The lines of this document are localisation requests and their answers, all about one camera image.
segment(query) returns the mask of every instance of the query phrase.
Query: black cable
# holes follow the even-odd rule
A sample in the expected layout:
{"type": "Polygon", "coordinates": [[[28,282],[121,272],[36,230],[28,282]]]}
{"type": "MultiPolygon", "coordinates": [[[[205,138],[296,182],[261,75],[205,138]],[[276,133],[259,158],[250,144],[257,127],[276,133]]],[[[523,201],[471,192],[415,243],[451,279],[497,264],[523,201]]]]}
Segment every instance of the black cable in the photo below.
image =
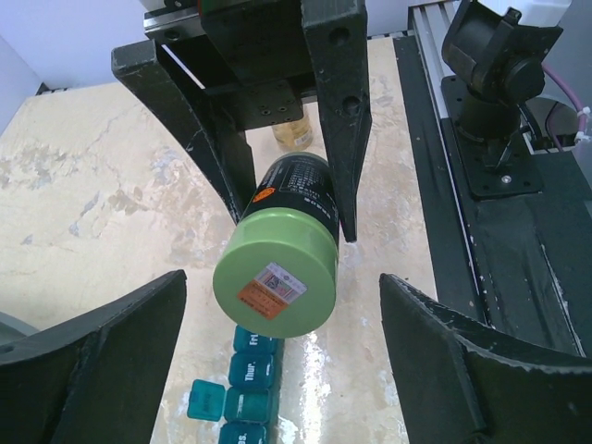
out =
{"type": "Polygon", "coordinates": [[[556,148],[563,153],[563,147],[561,146],[560,143],[555,142],[556,137],[553,137],[553,131],[551,131],[551,126],[550,126],[550,121],[551,121],[551,117],[553,116],[553,113],[555,112],[555,109],[557,108],[557,106],[561,105],[561,102],[555,102],[555,105],[550,109],[549,114],[547,115],[547,118],[545,119],[545,131],[547,132],[547,134],[549,135],[549,138],[553,140],[553,142],[556,145],[556,148]]]}
{"type": "Polygon", "coordinates": [[[527,104],[519,104],[518,108],[520,109],[520,114],[522,114],[526,125],[530,128],[530,133],[533,135],[533,144],[541,143],[543,140],[543,131],[541,130],[540,125],[538,125],[535,115],[527,104]]]}

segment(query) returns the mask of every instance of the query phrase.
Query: black label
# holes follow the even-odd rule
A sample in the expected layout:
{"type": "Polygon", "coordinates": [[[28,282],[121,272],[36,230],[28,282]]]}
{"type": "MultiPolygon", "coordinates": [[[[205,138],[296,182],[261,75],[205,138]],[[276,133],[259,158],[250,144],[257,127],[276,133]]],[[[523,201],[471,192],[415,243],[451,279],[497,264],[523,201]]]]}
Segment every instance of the black label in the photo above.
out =
{"type": "Polygon", "coordinates": [[[243,218],[267,208],[292,208],[323,224],[339,245],[339,213],[325,160],[309,154],[281,157],[265,175],[243,218]]]}

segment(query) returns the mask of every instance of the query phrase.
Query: table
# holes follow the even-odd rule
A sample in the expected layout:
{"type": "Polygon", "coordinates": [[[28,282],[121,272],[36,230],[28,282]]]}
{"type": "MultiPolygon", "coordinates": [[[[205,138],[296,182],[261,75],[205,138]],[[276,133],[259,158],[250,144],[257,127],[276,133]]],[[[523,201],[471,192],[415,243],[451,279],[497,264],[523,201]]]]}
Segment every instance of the table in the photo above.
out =
{"type": "MultiPolygon", "coordinates": [[[[340,245],[338,303],[286,342],[279,442],[407,442],[381,326],[378,278],[436,297],[391,39],[368,43],[374,127],[358,195],[359,241],[340,245]]],[[[324,154],[316,105],[309,105],[324,154]]],[[[248,133],[260,179],[279,150],[248,133]]],[[[164,127],[119,84],[30,98],[0,137],[0,311],[48,328],[183,268],[188,300],[154,444],[216,443],[186,417],[193,379],[228,384],[234,324],[212,292],[233,223],[164,127]]]]}

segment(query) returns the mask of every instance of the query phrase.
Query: blurry black foreground object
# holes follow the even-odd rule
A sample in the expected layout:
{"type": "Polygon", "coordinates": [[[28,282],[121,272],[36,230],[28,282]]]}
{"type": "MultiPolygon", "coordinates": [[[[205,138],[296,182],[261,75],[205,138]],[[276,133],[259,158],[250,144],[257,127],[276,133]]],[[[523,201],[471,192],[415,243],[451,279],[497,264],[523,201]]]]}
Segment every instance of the blurry black foreground object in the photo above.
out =
{"type": "Polygon", "coordinates": [[[499,333],[392,275],[380,298],[412,443],[592,442],[592,361],[499,333]]]}
{"type": "Polygon", "coordinates": [[[143,444],[177,343],[185,273],[0,347],[2,444],[143,444]]]}

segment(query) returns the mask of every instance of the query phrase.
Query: small jar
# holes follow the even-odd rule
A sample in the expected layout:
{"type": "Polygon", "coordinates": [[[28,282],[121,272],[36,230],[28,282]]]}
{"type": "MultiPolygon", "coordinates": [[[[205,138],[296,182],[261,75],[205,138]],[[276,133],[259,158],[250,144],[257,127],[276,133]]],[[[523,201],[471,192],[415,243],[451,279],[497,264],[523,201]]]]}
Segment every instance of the small jar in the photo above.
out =
{"type": "Polygon", "coordinates": [[[296,122],[274,125],[272,130],[279,147],[288,152],[304,151],[313,143],[313,128],[306,107],[304,117],[296,122]]]}

